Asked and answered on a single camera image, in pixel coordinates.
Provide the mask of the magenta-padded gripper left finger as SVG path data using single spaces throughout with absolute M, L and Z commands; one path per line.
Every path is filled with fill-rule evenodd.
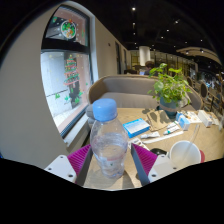
M 59 155 L 46 168 L 48 171 L 67 181 L 83 186 L 92 159 L 91 145 L 88 144 L 70 155 Z

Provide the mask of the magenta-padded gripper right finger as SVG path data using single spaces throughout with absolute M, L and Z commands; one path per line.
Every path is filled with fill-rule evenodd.
M 133 157 L 140 182 L 143 186 L 170 175 L 178 170 L 177 166 L 164 154 L 156 155 L 153 152 L 131 144 Z

